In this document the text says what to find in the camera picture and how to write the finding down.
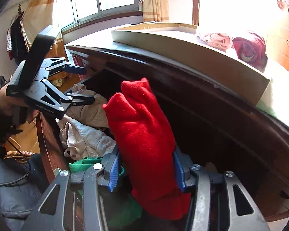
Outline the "person's left hand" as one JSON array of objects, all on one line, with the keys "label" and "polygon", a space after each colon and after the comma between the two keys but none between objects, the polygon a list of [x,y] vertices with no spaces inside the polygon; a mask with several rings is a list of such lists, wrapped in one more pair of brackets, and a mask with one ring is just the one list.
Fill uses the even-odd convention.
[{"label": "person's left hand", "polygon": [[8,84],[4,85],[0,89],[0,124],[3,125],[11,125],[13,123],[12,114],[14,107],[20,106],[28,108],[28,106],[24,102],[24,99],[7,96],[6,95],[7,87]]}]

